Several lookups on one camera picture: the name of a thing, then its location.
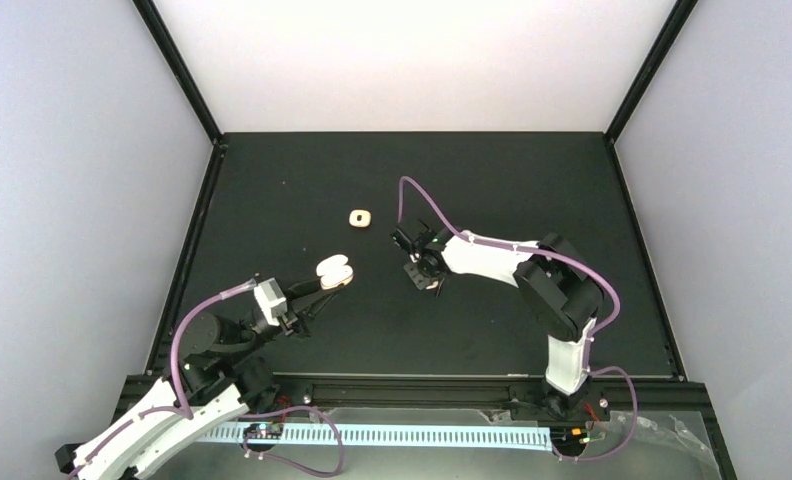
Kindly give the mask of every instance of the white backdrop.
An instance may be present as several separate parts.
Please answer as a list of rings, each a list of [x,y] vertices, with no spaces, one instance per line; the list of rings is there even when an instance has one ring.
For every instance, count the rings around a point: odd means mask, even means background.
[[[223,131],[604,131],[672,0],[157,0]]]

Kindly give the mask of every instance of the beige square object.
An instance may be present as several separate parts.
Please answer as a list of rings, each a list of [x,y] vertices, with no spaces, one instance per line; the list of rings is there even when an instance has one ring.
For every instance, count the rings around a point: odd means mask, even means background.
[[[349,214],[349,225],[355,228],[367,228],[372,221],[372,214],[366,210],[352,210]]]

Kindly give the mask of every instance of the gray wall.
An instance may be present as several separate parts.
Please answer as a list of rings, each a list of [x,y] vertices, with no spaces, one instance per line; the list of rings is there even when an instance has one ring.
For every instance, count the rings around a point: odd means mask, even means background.
[[[618,143],[742,479],[792,478],[792,1],[702,1]]]
[[[110,421],[209,144],[129,1],[0,1],[0,478]]]

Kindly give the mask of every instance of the black table surface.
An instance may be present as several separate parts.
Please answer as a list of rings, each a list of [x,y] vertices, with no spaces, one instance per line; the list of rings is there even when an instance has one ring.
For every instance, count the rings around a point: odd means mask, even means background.
[[[481,235],[572,242],[622,299],[591,363],[669,376],[664,324],[632,217],[599,133],[231,133],[181,312],[254,273],[292,282],[346,254],[352,284],[317,317],[311,338],[262,350],[275,372],[542,374],[546,333],[516,289],[485,278],[417,291],[393,244],[397,182],[415,178],[456,225]],[[372,224],[349,226],[366,209]],[[433,220],[409,187],[405,216]],[[606,301],[605,312],[610,303]],[[241,317],[253,300],[214,313]]]

